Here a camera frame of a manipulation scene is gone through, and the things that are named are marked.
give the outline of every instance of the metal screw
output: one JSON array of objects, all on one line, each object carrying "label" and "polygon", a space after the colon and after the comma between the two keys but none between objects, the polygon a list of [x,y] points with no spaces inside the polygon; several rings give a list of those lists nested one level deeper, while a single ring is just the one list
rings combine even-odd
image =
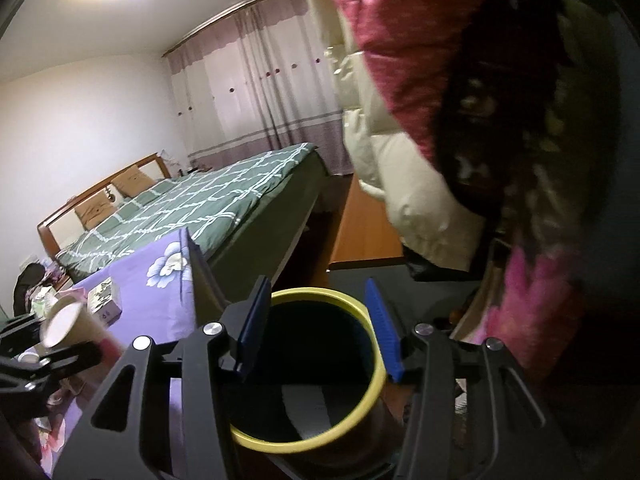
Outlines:
[{"label": "metal screw", "polygon": [[218,335],[222,332],[222,325],[220,323],[207,323],[202,331],[207,335]]},{"label": "metal screw", "polygon": [[502,350],[504,348],[504,343],[500,341],[497,337],[490,337],[486,340],[486,347],[489,350]]},{"label": "metal screw", "polygon": [[139,335],[133,340],[133,348],[136,350],[145,350],[151,345],[151,339],[146,335]]},{"label": "metal screw", "polygon": [[418,323],[414,327],[414,330],[417,335],[431,335],[433,334],[434,328],[429,323]]}]

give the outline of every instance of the plaid blanket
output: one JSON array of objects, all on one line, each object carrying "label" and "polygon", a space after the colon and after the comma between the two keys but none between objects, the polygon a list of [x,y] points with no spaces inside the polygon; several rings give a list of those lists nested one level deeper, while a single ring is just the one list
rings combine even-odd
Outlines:
[{"label": "plaid blanket", "polygon": [[260,197],[274,189],[315,149],[297,144],[236,162],[222,170],[161,180],[121,206],[58,253],[75,282],[168,232],[186,227],[210,257]]}]

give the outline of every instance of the headboard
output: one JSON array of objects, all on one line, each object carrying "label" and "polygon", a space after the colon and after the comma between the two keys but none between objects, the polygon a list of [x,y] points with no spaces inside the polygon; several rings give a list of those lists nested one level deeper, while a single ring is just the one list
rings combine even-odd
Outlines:
[{"label": "headboard", "polygon": [[126,168],[117,171],[98,182],[95,186],[69,199],[65,205],[45,218],[38,225],[40,240],[42,240],[44,250],[47,251],[47,254],[51,258],[55,258],[61,248],[73,243],[73,241],[77,240],[85,231],[84,226],[74,210],[76,206],[102,190],[108,190],[108,192],[115,196],[114,205],[118,205],[123,201],[122,195],[111,184],[111,181],[133,165],[139,167],[140,171],[143,171],[155,180],[169,178],[171,176],[162,158],[154,153],[153,155],[146,156],[137,162],[129,164]]}]

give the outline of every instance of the curtain rod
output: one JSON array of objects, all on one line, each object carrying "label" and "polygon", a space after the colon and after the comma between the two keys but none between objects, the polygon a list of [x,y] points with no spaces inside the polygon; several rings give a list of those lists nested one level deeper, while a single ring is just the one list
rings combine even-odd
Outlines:
[{"label": "curtain rod", "polygon": [[162,57],[165,57],[168,54],[171,54],[176,48],[178,48],[179,46],[184,44],[186,41],[189,41],[193,36],[195,36],[197,33],[199,33],[203,28],[209,27],[209,25],[212,25],[213,23],[221,20],[222,18],[226,18],[230,14],[233,14],[234,12],[238,12],[238,10],[242,10],[245,7],[252,6],[253,4],[256,4],[256,3],[260,2],[260,1],[262,1],[262,0],[245,0],[244,2],[239,2],[239,3],[235,4],[234,6],[229,7],[227,10],[223,10],[219,14],[216,14],[213,18],[209,18],[206,22],[201,23],[196,28],[194,28],[189,34],[187,34],[185,37],[183,37],[178,43],[176,43],[169,50],[167,50],[164,54],[162,54]]}]

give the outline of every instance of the white wall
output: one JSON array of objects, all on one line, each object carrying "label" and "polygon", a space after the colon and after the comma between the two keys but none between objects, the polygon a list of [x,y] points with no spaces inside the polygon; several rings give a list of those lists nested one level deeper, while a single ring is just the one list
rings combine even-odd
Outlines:
[{"label": "white wall", "polygon": [[187,164],[159,54],[74,62],[0,86],[0,305],[20,264],[44,256],[37,224],[73,195],[153,152]]}]

